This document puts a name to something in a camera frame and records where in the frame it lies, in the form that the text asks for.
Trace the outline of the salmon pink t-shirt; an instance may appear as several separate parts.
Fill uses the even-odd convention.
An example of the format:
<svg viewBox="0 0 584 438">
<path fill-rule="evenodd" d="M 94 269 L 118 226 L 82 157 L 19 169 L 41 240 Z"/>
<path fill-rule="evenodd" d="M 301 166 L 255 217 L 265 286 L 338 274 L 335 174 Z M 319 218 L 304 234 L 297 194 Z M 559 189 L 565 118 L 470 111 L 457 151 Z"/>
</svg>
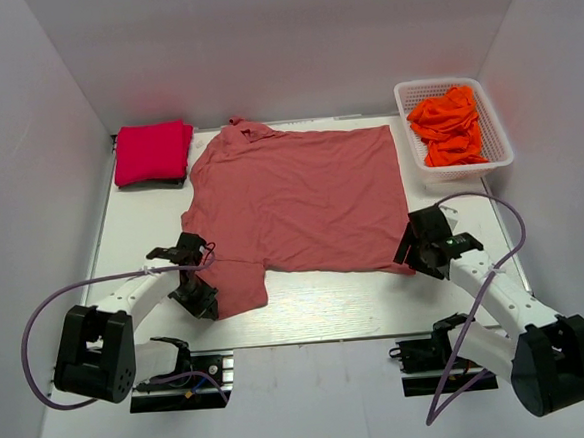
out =
<svg viewBox="0 0 584 438">
<path fill-rule="evenodd" d="M 215 246 L 201 277 L 221 318 L 265 306 L 270 270 L 408 272 L 394 262 L 408 208 L 386 125 L 291 132 L 238 118 L 190 173 L 181 225 Z"/>
</svg>

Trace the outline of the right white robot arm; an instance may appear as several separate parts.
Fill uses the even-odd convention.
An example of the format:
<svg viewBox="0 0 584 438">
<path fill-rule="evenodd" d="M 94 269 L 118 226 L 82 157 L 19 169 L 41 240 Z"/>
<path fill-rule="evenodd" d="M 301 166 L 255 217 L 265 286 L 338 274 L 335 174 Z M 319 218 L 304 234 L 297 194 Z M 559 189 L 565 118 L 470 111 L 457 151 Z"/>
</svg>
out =
<svg viewBox="0 0 584 438">
<path fill-rule="evenodd" d="M 584 317 L 564 316 L 522 289 L 478 239 L 452 232 L 454 214 L 440 204 L 410 213 L 394 261 L 462 288 L 472 310 L 436 322 L 429 339 L 401 346 L 404 371 L 441 368 L 441 392 L 465 359 L 509 382 L 538 417 L 583 401 Z"/>
</svg>

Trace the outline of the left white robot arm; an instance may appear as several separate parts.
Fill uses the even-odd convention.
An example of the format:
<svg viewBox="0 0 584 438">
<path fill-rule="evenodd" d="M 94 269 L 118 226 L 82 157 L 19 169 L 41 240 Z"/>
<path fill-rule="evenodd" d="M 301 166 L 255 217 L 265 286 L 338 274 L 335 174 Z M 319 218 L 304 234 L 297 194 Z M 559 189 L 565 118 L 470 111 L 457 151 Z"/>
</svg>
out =
<svg viewBox="0 0 584 438">
<path fill-rule="evenodd" d="M 182 386 L 193 376 L 189 344 L 177 338 L 135 341 L 148 314 L 165 300 L 197 319 L 215 321 L 218 290 L 199 272 L 214 261 L 215 244 L 183 233 L 171 248 L 157 247 L 112 294 L 65 315 L 54 370 L 57 390 L 119 403 L 140 384 Z"/>
</svg>

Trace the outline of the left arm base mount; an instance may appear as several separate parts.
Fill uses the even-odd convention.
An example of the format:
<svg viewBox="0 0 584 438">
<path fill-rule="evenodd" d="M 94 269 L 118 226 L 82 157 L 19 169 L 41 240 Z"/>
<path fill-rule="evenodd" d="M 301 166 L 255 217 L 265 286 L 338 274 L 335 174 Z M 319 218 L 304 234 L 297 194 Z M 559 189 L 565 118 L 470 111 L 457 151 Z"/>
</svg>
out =
<svg viewBox="0 0 584 438">
<path fill-rule="evenodd" d="M 233 389 L 230 351 L 193 352 L 177 338 L 152 338 L 135 347 L 130 413 L 220 409 Z"/>
</svg>

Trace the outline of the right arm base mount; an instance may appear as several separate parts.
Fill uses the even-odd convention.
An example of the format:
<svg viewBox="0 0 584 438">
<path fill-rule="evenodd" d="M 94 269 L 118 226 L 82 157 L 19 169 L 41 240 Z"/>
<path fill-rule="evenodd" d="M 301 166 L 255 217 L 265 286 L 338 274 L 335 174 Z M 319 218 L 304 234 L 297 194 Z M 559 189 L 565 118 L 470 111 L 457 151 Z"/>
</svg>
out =
<svg viewBox="0 0 584 438">
<path fill-rule="evenodd" d="M 389 358 L 399 362 L 405 397 L 430 396 L 435 392 L 452 352 L 452 344 L 446 338 L 447 333 L 464 324 L 466 317 L 466 314 L 451 315 L 435 323 L 429 336 L 397 341 L 388 351 Z M 462 357 L 456 358 L 443 392 L 455 393 L 480 371 L 481 367 L 474 362 Z M 497 388 L 498 380 L 495 375 L 485 373 L 482 379 L 467 390 L 491 391 Z"/>
</svg>

